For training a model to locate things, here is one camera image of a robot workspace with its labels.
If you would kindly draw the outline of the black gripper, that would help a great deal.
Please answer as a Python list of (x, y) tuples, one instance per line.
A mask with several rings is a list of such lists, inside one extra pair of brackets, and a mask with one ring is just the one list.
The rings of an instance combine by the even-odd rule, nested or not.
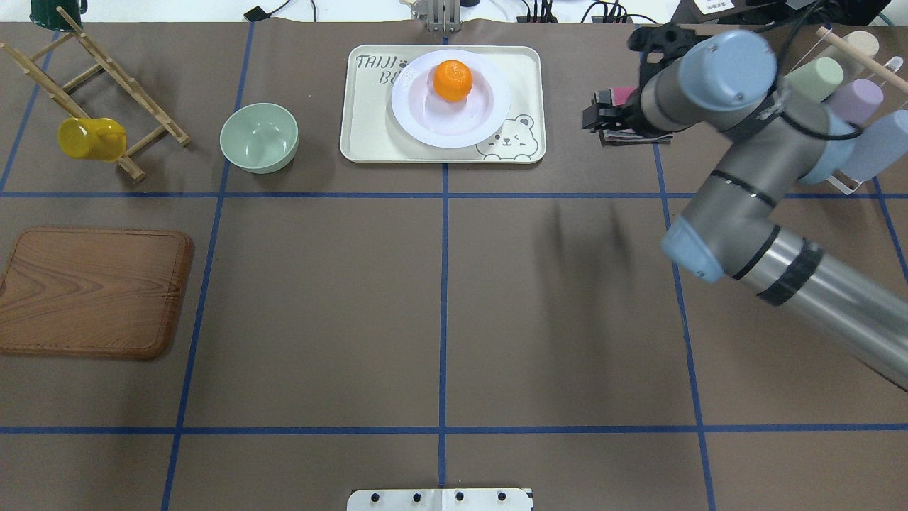
[(639, 90), (623, 107), (597, 106), (592, 95), (590, 106), (582, 111), (582, 128), (588, 131), (591, 128), (629, 128), (639, 135), (656, 136), (656, 127), (644, 116)]

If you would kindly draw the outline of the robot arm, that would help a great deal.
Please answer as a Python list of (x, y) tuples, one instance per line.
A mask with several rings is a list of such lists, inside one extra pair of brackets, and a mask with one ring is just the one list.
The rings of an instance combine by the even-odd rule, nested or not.
[(770, 217), (794, 184), (836, 172), (866, 181), (894, 164), (906, 153), (906, 112), (869, 126), (847, 122), (782, 77), (769, 42), (753, 31), (706, 38), (667, 23), (639, 27), (627, 46), (663, 57), (640, 62), (638, 87), (623, 104), (594, 94), (584, 129), (656, 139), (707, 123), (731, 142), (663, 237), (665, 255), (704, 281), (744, 282), (765, 303), (837, 334), (860, 362), (906, 388), (905, 301)]

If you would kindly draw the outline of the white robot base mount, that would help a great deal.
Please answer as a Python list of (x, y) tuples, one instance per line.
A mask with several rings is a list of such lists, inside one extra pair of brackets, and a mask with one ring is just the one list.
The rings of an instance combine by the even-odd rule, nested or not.
[(533, 510), (531, 489), (362, 489), (351, 493), (347, 510)]

